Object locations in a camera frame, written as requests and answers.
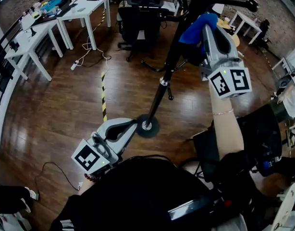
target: hand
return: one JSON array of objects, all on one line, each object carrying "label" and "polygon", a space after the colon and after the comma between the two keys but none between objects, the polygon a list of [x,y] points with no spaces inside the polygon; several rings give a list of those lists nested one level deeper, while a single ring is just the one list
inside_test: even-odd
[{"label": "hand", "polygon": [[283,93],[282,93],[282,94],[280,94],[280,95],[278,96],[278,102],[277,102],[277,104],[280,104],[280,103],[282,103],[284,99],[285,99],[285,96],[284,96],[284,94],[283,94]]}]

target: bracelet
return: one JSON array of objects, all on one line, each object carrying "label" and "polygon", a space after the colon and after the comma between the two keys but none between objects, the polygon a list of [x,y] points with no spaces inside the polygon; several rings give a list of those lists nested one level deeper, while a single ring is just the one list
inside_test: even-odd
[{"label": "bracelet", "polygon": [[231,112],[233,112],[233,111],[234,111],[234,109],[229,110],[229,111],[227,111],[227,112],[222,112],[222,113],[213,113],[213,116],[224,115],[224,114],[227,114],[227,113],[231,113]]},{"label": "bracelet", "polygon": [[89,181],[96,182],[98,179],[93,175],[84,174],[85,178]]}]

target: black office chair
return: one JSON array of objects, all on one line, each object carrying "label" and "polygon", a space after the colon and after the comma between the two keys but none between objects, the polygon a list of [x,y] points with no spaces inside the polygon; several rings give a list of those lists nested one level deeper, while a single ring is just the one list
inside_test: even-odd
[{"label": "black office chair", "polygon": [[[245,151],[255,158],[257,169],[263,176],[273,172],[266,162],[281,157],[282,141],[277,119],[269,104],[237,119],[244,138]],[[208,130],[190,138],[193,140],[198,161],[206,182],[212,181],[213,172],[219,162],[216,133],[213,122]]]},{"label": "black office chair", "polygon": [[269,29],[269,21],[268,20],[264,20],[261,22],[259,28],[261,29],[261,33],[258,35],[258,37],[256,38],[256,40],[254,41],[253,45],[256,47],[257,52],[256,54],[258,54],[259,51],[262,51],[261,48],[268,50],[269,46],[267,43],[271,43],[271,41],[269,40],[269,38],[265,38],[266,33]]},{"label": "black office chair", "polygon": [[[126,58],[128,62],[138,48],[149,49],[150,57],[153,58],[152,48],[159,35],[162,15],[169,13],[169,11],[161,9],[163,0],[127,0],[127,3],[131,7],[118,9],[122,20],[119,29],[122,38],[125,40],[118,43],[118,47],[127,45],[124,50],[131,51]],[[141,30],[144,31],[144,39],[138,39]]]}]

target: black pole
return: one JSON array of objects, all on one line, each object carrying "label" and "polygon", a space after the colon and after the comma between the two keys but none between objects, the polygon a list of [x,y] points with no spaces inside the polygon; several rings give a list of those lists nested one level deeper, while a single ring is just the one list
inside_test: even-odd
[{"label": "black pole", "polygon": [[164,77],[160,79],[160,84],[158,86],[158,90],[156,92],[153,104],[150,108],[148,118],[143,124],[143,129],[148,129],[154,115],[158,109],[158,106],[163,98],[163,95],[166,92],[168,87],[168,81],[171,80],[172,74],[174,72],[174,68],[176,67],[178,60],[181,56],[181,51],[178,46],[178,40],[180,39],[181,35],[189,28],[189,26],[201,15],[203,14],[207,7],[209,6],[210,0],[191,0],[188,10],[189,13],[184,21],[181,21],[176,29],[174,38],[172,40],[170,50],[167,56],[167,60],[165,63],[166,72]]}]

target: yellow and black tape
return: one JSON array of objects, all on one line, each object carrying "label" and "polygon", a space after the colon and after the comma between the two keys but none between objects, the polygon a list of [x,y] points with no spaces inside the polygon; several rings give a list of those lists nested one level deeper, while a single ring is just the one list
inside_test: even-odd
[{"label": "yellow and black tape", "polygon": [[101,89],[102,89],[102,94],[101,94],[101,102],[102,102],[102,110],[103,110],[103,119],[104,122],[107,121],[107,113],[106,113],[106,102],[105,102],[105,73],[101,73]]},{"label": "yellow and black tape", "polygon": [[98,26],[96,28],[98,28],[105,20],[105,10],[103,11],[103,17],[101,19],[101,22],[98,24]]},{"label": "yellow and black tape", "polygon": [[[96,28],[98,28],[105,20],[105,10],[103,11],[103,17],[101,19],[101,22],[98,24]],[[106,102],[105,102],[105,73],[101,73],[101,89],[102,89],[102,94],[101,94],[101,102],[102,102],[102,110],[103,110],[103,120],[104,122],[107,121],[107,113],[106,113]]]}]

